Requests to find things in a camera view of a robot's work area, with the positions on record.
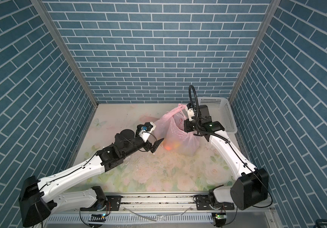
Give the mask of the pink plastic bag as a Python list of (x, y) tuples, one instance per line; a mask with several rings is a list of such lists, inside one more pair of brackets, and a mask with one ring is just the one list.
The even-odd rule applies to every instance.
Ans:
[(164, 114), (154, 124), (154, 135), (163, 139), (162, 147), (170, 153), (178, 153), (185, 156), (194, 156), (199, 148), (199, 138), (194, 132), (184, 131), (184, 121), (187, 116), (184, 111), (186, 105), (179, 104), (176, 108)]

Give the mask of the white plastic mesh basket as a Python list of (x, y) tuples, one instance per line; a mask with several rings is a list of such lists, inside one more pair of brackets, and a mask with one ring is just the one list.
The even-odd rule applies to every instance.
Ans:
[(237, 126), (229, 101), (222, 97), (199, 97), (200, 105), (206, 105), (213, 121), (219, 121), (229, 134), (237, 133)]

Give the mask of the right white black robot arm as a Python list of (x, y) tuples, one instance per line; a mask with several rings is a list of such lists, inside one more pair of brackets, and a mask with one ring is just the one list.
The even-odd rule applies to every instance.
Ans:
[(245, 210), (266, 200), (269, 175), (265, 169), (258, 169), (232, 143), (224, 126), (212, 121), (206, 105), (188, 104), (185, 108), (188, 119), (184, 121), (184, 131), (203, 136), (216, 148), (234, 174), (234, 184), (224, 185), (209, 190), (213, 207), (221, 203), (233, 203), (240, 210)]

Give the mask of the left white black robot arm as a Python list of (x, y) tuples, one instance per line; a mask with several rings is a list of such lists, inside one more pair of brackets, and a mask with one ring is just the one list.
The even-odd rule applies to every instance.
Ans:
[(149, 142), (151, 130), (139, 125), (137, 132), (125, 129), (115, 135), (115, 141), (109, 146), (71, 168), (48, 177), (38, 179), (31, 176), (25, 179), (19, 196), (22, 223), (25, 228), (42, 225), (52, 214), (80, 209), (97, 211), (108, 216), (119, 209), (120, 197), (107, 197), (100, 186), (79, 192), (66, 192), (75, 185), (123, 163), (124, 159), (137, 151), (154, 153), (162, 139)]

